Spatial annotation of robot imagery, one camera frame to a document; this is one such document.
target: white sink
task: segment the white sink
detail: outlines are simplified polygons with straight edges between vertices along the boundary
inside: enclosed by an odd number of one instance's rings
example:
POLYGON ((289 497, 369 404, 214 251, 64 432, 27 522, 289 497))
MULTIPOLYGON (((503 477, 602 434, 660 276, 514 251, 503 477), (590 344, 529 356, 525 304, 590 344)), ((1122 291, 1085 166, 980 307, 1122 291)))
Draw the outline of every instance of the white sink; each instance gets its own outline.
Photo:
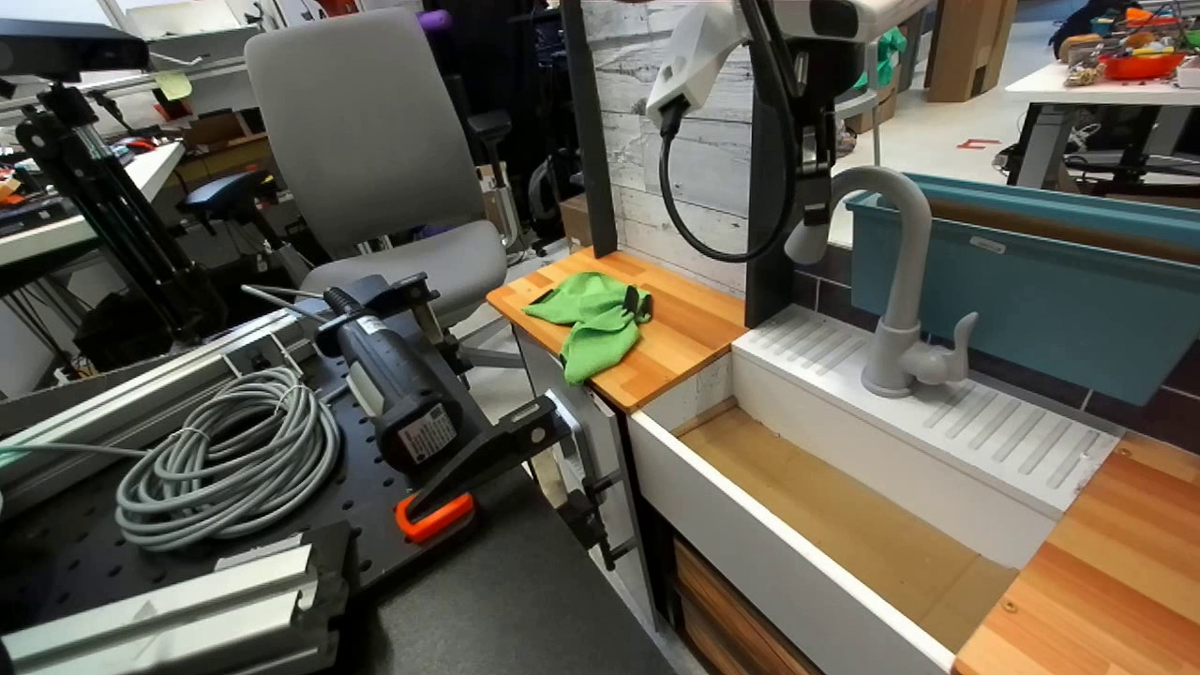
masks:
POLYGON ((784 312, 635 417, 643 493, 827 669, 948 669, 1122 432, 992 381, 878 397, 784 312))

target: gray chair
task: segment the gray chair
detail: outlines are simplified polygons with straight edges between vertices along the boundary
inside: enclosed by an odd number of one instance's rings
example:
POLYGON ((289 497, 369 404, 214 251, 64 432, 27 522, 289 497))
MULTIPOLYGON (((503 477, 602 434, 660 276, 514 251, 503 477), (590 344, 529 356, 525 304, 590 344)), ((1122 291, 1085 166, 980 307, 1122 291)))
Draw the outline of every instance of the gray chair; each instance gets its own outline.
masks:
POLYGON ((335 261, 303 291, 427 273, 448 324, 505 273, 467 131, 413 12, 322 17, 248 46, 269 154, 335 261))

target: wire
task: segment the wire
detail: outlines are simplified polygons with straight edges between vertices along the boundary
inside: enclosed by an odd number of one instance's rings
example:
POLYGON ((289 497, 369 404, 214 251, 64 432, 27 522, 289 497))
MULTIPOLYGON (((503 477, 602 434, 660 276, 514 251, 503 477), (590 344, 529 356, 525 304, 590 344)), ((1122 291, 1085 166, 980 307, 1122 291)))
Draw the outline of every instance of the wire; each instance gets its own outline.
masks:
POLYGON ((667 218, 677 223, 677 231, 703 254, 718 258, 718 261, 759 261, 763 254, 770 254, 772 246, 782 246, 782 238, 787 234, 787 223, 793 223, 793 202, 795 202, 795 154, 799 154, 799 142, 795 142, 795 126, 793 126, 793 86, 782 72, 782 61, 787 54, 784 49, 784 34, 782 34, 782 23, 770 7, 763 7, 759 0, 743 0, 743 14, 748 14, 748 27, 750 27, 750 49, 759 54, 759 62, 770 66, 770 86, 772 86, 772 96, 775 96, 775 112, 782 112, 782 131, 784 131, 784 198, 782 198, 782 218, 772 223, 772 234, 763 238, 759 246, 750 251, 720 251, 720 246, 710 246, 679 214, 677 206, 677 187, 672 187, 672 144, 677 144, 677 134, 679 134, 679 124, 684 124, 684 112, 687 112, 687 101, 679 96, 677 104, 663 109, 663 151, 660 151, 660 192, 663 192, 663 206, 667 206, 667 218))
POLYGON ((137 126, 124 119, 124 112, 115 109, 115 101, 107 89, 89 89, 85 96, 93 104, 103 104, 128 134, 137 134, 137 126))
POLYGON ((152 52, 155 61, 162 61, 162 62, 169 62, 169 66, 185 66, 185 72, 192 72, 192 66, 200 66, 208 54, 192 54, 192 61, 182 61, 182 54, 172 54, 172 52, 152 52))
POLYGON ((240 283, 240 291, 248 291, 248 294, 254 294, 254 299, 262 299, 262 304, 274 304, 274 307, 284 307, 284 312, 295 312, 295 313, 303 313, 303 318, 319 318, 319 321, 322 321, 319 312, 309 312, 309 307, 284 299, 284 294, 319 299, 322 291, 284 287, 284 283, 240 283))
POLYGON ((115 482, 115 528, 147 552, 233 538, 302 511, 337 467, 342 432, 295 369, 268 367, 227 381, 152 451, 27 443, 0 452, 140 458, 115 482))

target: faucet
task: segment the faucet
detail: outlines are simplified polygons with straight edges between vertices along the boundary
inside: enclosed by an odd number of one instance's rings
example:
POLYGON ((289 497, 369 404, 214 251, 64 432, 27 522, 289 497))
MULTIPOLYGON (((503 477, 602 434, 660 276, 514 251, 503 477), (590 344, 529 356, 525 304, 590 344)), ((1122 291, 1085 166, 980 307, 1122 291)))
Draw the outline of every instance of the faucet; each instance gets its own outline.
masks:
MULTIPOLYGON (((954 328, 954 349, 939 349, 919 339, 922 334, 922 283, 928 283, 928 254, 933 214, 922 187, 915 187, 905 173, 883 166, 857 166, 832 174, 828 214, 850 192, 878 192, 884 202, 902 208, 902 258, 889 291, 889 307, 875 324, 864 384, 883 397, 908 397, 912 379, 922 384, 948 384, 969 379, 969 349, 980 312, 963 313, 954 328)), ((827 258, 828 246, 828 222, 827 223, 799 223, 784 251, 799 267, 813 267, 827 258)))

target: coiled cable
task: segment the coiled cable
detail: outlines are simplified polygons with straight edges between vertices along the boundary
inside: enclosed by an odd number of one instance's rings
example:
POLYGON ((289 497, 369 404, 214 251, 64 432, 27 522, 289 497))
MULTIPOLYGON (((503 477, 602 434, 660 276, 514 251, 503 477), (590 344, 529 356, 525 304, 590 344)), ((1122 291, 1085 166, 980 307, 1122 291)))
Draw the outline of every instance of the coiled cable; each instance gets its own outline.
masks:
POLYGON ((115 528, 147 552, 250 537, 337 467, 342 432, 295 369, 227 381, 115 482, 115 528))

